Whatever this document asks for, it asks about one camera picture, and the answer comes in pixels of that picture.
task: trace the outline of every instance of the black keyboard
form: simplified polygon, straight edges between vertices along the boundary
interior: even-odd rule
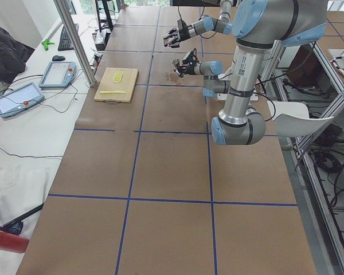
[[[79,24],[74,24],[76,31],[79,29]],[[71,43],[69,34],[65,28],[65,26],[62,27],[61,34],[60,34],[60,41],[58,42],[58,51],[62,50],[73,50],[74,46]]]

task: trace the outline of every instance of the green clip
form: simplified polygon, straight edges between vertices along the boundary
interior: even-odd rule
[[[50,39],[45,39],[41,42],[41,44],[43,45],[43,47],[45,48],[45,50],[48,50],[48,45],[52,45],[54,44],[54,42],[51,42]]]

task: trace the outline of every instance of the black mouse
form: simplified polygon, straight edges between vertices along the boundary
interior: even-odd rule
[[[65,56],[53,56],[52,61],[63,61],[65,60]]]

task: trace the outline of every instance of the cutting board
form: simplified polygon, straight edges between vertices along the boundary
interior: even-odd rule
[[[123,73],[121,82],[114,82],[114,74],[118,71]],[[129,103],[134,92],[138,69],[130,68],[107,68],[98,86],[95,101],[115,101]],[[100,94],[101,91],[125,91],[126,93]]]

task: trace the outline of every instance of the blue and white device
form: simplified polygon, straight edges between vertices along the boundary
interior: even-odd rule
[[[64,89],[73,80],[75,71],[75,62],[50,62],[38,86],[41,89]]]
[[[15,116],[43,101],[45,96],[31,82],[10,93],[0,96],[0,116]]]

